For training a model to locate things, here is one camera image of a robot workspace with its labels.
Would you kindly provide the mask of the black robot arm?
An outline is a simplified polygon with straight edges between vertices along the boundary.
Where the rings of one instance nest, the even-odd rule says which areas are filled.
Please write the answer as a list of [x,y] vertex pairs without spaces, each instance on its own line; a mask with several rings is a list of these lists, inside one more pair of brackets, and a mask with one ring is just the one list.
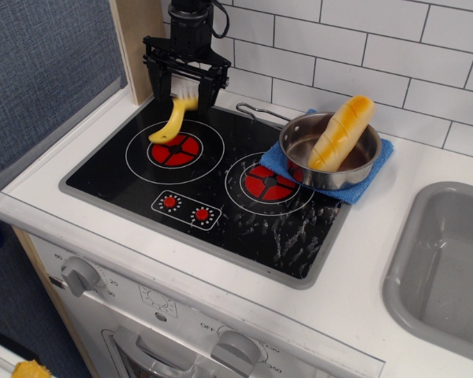
[[[225,29],[214,30],[214,8],[225,15]],[[213,38],[223,39],[229,30],[228,13],[218,1],[172,1],[168,6],[170,37],[143,38],[152,91],[159,101],[170,97],[172,75],[195,80],[198,85],[198,114],[208,112],[218,92],[228,85],[231,62],[215,53]]]

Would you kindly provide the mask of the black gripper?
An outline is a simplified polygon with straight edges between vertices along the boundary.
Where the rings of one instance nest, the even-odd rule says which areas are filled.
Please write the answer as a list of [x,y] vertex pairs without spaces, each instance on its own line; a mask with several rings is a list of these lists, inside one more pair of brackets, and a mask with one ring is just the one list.
[[143,38],[147,66],[154,97],[170,98],[172,74],[199,81],[198,114],[206,114],[215,104],[220,89],[227,87],[231,62],[211,48],[213,38],[224,38],[229,22],[221,34],[214,30],[212,9],[170,9],[170,37]]

